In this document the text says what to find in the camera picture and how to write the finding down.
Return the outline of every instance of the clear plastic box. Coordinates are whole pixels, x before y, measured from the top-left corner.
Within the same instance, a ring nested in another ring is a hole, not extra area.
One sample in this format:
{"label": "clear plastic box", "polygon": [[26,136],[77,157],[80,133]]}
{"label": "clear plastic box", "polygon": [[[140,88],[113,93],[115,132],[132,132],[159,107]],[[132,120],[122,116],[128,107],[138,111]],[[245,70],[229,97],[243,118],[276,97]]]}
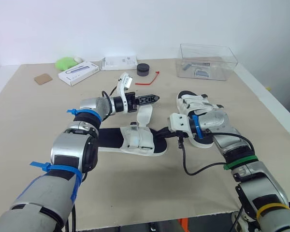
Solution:
{"label": "clear plastic box", "polygon": [[237,63],[228,47],[182,43],[176,70],[179,77],[225,81]]}

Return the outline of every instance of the orange object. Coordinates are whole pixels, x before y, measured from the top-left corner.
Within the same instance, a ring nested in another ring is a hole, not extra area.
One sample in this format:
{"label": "orange object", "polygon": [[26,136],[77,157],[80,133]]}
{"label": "orange object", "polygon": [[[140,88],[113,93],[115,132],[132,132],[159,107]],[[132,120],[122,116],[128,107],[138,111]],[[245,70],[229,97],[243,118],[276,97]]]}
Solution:
{"label": "orange object", "polygon": [[188,218],[177,219],[179,224],[182,226],[184,232],[189,232],[188,230]]}
{"label": "orange object", "polygon": [[139,86],[148,86],[148,85],[151,85],[151,83],[154,82],[154,80],[157,78],[157,76],[159,75],[159,71],[156,72],[156,76],[155,78],[150,82],[150,83],[135,83],[136,85],[139,85]]}

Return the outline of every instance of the blue strip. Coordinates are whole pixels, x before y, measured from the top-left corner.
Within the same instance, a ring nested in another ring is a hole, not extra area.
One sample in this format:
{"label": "blue strip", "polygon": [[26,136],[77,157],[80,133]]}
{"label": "blue strip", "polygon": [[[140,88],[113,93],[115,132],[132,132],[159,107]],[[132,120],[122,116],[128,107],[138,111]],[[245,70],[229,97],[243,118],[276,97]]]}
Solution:
{"label": "blue strip", "polygon": [[71,110],[67,110],[67,113],[71,113],[71,114],[73,114],[75,116],[78,115],[79,113],[90,113],[90,114],[93,114],[94,116],[96,116],[100,120],[100,122],[102,122],[102,119],[101,119],[100,115],[97,112],[93,111],[93,110],[89,110],[89,109],[83,109],[83,110],[71,109]]}
{"label": "blue strip", "polygon": [[63,170],[75,173],[78,177],[80,183],[82,182],[82,174],[81,172],[74,167],[67,166],[67,165],[51,165],[50,163],[38,163],[38,162],[31,162],[31,166],[42,168],[43,171],[49,172],[50,170]]}
{"label": "blue strip", "polygon": [[[78,187],[81,185],[81,182],[82,182],[82,174],[81,172],[77,169],[77,168],[74,168],[74,167],[71,167],[71,166],[66,166],[66,165],[51,165],[50,163],[38,163],[38,162],[31,162],[30,164],[31,166],[34,166],[34,167],[39,167],[39,168],[42,168],[43,171],[45,172],[49,172],[50,170],[63,170],[63,171],[69,171],[69,172],[72,172],[72,173],[75,173],[76,174],[76,180],[75,180],[75,184],[74,184],[74,187],[73,187],[73,191],[72,191],[72,195],[71,195],[71,201],[74,203],[75,202],[75,199],[76,199],[76,195],[77,195],[77,191],[78,191]],[[36,181],[38,178],[34,179],[30,184],[29,186],[21,193],[21,195],[30,187],[30,185],[33,184],[34,181]]]}
{"label": "blue strip", "polygon": [[201,131],[200,126],[199,126],[199,118],[197,115],[193,115],[192,119],[194,120],[195,128],[197,129],[197,134],[199,136],[199,139],[202,139],[203,135],[202,135],[202,131]]}

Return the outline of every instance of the white sandal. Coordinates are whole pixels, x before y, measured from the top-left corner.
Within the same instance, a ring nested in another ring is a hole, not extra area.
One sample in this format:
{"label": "white sandal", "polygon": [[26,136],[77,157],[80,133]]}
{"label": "white sandal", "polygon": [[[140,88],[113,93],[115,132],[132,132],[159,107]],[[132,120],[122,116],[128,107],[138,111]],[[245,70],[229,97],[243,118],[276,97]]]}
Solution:
{"label": "white sandal", "polygon": [[141,106],[137,122],[128,127],[99,130],[99,152],[119,152],[141,156],[160,156],[167,150],[164,138],[156,138],[156,131],[146,125],[150,122],[152,105]]}

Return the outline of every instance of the product box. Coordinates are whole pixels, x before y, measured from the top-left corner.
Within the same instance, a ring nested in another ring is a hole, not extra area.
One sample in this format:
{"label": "product box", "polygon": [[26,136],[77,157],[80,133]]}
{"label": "product box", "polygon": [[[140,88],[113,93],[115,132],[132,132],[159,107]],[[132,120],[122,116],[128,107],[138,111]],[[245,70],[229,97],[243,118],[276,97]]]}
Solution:
{"label": "product box", "polygon": [[104,57],[101,61],[101,70],[131,70],[136,66],[136,56]]}
{"label": "product box", "polygon": [[58,77],[70,86],[85,80],[87,77],[97,73],[99,67],[89,61],[82,62],[72,68],[58,74]]}

